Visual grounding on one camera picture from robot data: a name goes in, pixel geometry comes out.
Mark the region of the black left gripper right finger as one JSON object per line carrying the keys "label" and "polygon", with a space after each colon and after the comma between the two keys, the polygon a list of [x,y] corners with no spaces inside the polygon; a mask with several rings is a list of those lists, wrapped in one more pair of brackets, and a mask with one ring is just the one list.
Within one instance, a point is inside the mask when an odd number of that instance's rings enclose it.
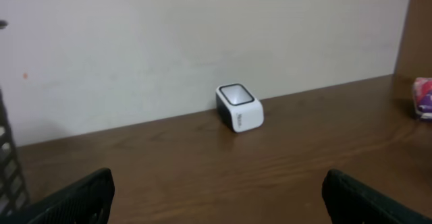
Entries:
{"label": "black left gripper right finger", "polygon": [[327,172],[321,195],[333,224],[431,224],[430,218],[337,169]]}

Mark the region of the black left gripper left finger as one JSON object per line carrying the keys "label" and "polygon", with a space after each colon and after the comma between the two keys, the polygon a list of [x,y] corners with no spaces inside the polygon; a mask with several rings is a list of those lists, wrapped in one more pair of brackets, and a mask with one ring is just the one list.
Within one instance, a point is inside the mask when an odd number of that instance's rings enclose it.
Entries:
{"label": "black left gripper left finger", "polygon": [[1,224],[107,224],[115,195],[111,170],[99,169],[8,217]]}

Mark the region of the red blue noodle packet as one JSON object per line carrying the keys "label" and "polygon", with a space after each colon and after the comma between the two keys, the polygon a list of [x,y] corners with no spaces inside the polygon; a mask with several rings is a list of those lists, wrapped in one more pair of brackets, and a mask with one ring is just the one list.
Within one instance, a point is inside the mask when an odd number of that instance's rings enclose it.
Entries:
{"label": "red blue noodle packet", "polygon": [[416,78],[412,85],[412,95],[416,118],[423,121],[431,121],[431,78]]}

